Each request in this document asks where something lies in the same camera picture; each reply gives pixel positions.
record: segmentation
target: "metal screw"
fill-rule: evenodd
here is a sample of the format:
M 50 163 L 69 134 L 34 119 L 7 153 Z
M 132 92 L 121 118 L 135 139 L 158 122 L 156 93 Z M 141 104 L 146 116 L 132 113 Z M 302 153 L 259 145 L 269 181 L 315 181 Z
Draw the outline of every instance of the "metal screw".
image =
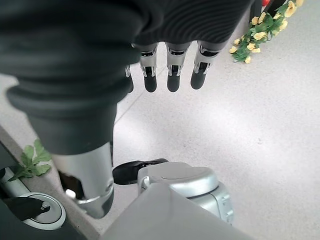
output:
M 46 212 L 48 212 L 48 211 L 50 210 L 50 203 L 47 202 L 47 201 L 44 201 L 44 202 L 42 203 L 42 206 L 41 206 L 40 209 L 41 209 L 42 211 L 45 211 L 45 210 L 46 210 Z

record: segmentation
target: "black fingertip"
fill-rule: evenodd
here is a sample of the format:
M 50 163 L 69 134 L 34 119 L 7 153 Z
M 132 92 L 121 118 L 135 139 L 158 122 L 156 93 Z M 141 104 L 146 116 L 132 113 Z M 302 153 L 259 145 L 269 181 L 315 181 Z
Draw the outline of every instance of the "black fingertip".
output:
M 203 70 L 199 70 L 198 73 L 193 72 L 191 77 L 191 87 L 195 90 L 200 89 L 205 82 L 206 75 Z
M 180 76 L 177 76 L 175 72 L 172 76 L 168 75 L 167 87 L 170 92 L 174 93 L 179 89 L 180 86 Z
M 128 81 L 130 82 L 130 89 L 129 89 L 129 93 L 132 93 L 132 91 L 134 90 L 134 81 L 132 80 L 132 76 L 130 75 L 128 78 Z
M 156 76 L 147 75 L 144 77 L 144 87 L 149 93 L 153 93 L 157 89 Z

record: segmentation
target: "tiled floor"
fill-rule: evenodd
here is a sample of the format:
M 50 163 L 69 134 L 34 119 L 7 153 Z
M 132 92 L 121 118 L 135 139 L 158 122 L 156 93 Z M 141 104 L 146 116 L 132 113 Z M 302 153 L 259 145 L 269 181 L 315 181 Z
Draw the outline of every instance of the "tiled floor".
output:
M 319 1 L 306 0 L 251 64 L 233 63 L 228 44 L 200 90 L 190 87 L 196 44 L 188 51 L 180 89 L 171 93 L 161 43 L 154 93 L 144 90 L 139 65 L 131 67 L 135 89 L 118 105 L 115 165 L 167 158 L 210 167 L 231 192 L 236 228 L 257 240 L 319 240 L 319 11 Z M 230 41 L 243 34 L 247 21 Z M 29 143 L 34 135 L 22 114 L 3 106 L 0 125 L 19 145 Z M 56 186 L 56 176 L 48 180 Z M 136 196 L 135 185 L 116 186 L 105 218 L 73 222 L 87 236 L 94 234 L 86 231 L 86 221 L 101 234 Z

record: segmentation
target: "silver metal cylinder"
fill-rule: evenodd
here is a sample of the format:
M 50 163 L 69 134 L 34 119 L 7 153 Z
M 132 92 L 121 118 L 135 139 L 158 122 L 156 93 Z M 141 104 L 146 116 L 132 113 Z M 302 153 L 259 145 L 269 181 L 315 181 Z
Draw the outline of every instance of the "silver metal cylinder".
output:
M 113 202 L 110 143 L 76 155 L 52 155 L 66 195 L 93 218 L 104 217 Z

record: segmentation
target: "robotic finger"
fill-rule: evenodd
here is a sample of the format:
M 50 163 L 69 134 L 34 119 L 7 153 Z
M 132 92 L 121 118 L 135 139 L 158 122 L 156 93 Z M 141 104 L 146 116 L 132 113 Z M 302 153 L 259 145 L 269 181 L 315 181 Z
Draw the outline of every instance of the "robotic finger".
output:
M 206 74 L 213 64 L 214 58 L 219 51 L 215 50 L 214 45 L 205 42 L 198 42 L 198 49 L 194 59 L 194 69 L 191 77 L 191 86 L 193 89 L 200 89 L 206 78 Z
M 157 89 L 157 47 L 158 43 L 150 45 L 134 45 L 141 51 L 140 66 L 144 76 L 144 87 L 149 93 Z
M 170 92 L 176 92 L 180 85 L 180 74 L 184 66 L 190 42 L 173 44 L 166 42 L 166 64 L 168 68 L 167 87 Z
M 130 72 L 130 65 L 127 65 L 125 67 L 125 77 L 128 79 L 129 83 L 130 83 L 130 89 L 129 89 L 129 93 L 131 93 L 134 90 L 134 82 L 132 81 L 132 76 L 131 76 L 131 72 Z

